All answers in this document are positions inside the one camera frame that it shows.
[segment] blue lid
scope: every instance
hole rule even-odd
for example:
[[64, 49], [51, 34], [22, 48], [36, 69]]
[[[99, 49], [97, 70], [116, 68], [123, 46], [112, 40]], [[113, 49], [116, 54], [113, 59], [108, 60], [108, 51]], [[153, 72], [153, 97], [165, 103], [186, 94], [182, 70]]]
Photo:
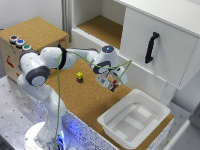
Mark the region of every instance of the blue lid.
[[24, 40], [18, 40], [17, 43], [24, 43]]

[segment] white robotic arm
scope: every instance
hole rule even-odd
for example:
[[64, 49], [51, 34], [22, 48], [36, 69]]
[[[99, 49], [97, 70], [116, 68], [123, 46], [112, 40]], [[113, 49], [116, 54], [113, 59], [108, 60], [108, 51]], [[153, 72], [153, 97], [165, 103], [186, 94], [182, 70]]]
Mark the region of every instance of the white robotic arm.
[[[121, 76], [124, 68], [118, 66], [117, 53], [111, 46], [103, 47], [100, 53], [95, 49], [81, 50], [55, 47], [44, 48], [40, 55], [33, 50], [23, 51], [20, 55], [20, 64], [23, 73], [19, 76], [17, 83], [22, 91], [33, 99], [41, 101], [48, 110], [45, 124], [34, 139], [41, 149], [50, 149], [48, 145], [54, 140], [56, 133], [58, 94], [50, 86], [46, 85], [45, 82], [50, 74], [50, 69], [57, 68], [58, 57], [61, 52], [63, 54], [60, 59], [60, 69], [70, 69], [75, 64], [76, 59], [84, 59], [88, 62], [93, 72], [97, 74], [96, 80], [103, 87], [114, 91], [120, 82], [123, 84], [127, 82], [126, 74]], [[109, 75], [115, 79], [114, 83], [108, 79]], [[60, 102], [58, 133], [63, 130], [61, 117], [67, 111], [64, 102], [62, 100]]]

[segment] plastic container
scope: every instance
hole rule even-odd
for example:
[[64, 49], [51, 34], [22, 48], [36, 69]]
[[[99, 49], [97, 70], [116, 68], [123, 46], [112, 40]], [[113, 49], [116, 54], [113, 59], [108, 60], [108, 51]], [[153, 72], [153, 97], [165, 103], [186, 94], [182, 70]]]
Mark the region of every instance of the plastic container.
[[136, 149], [169, 115], [170, 109], [133, 90], [98, 118], [105, 133], [126, 149]]

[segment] small yellow object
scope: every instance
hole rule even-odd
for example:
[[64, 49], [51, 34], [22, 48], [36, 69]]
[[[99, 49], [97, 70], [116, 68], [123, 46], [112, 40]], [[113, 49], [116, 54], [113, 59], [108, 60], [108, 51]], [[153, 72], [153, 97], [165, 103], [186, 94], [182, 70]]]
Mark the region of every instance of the small yellow object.
[[76, 74], [77, 79], [82, 79], [83, 78], [83, 74], [81, 72]]

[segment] brown countertop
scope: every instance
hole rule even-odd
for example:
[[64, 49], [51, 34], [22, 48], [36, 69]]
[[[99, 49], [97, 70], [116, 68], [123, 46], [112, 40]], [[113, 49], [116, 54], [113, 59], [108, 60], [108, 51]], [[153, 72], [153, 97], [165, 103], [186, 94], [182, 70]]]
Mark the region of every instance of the brown countertop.
[[[76, 73], [78, 72], [83, 73], [83, 83], [76, 81]], [[123, 149], [105, 134], [103, 127], [97, 122], [97, 118], [131, 92], [131, 89], [120, 85], [115, 92], [111, 92], [99, 85], [95, 78], [96, 75], [92, 72], [89, 65], [83, 60], [77, 60], [71, 69], [60, 71], [61, 98], [65, 102], [67, 109], [119, 149]], [[55, 69], [51, 70], [51, 75], [46, 84], [58, 92]], [[173, 116], [169, 115], [137, 150], [145, 150], [172, 119]]]

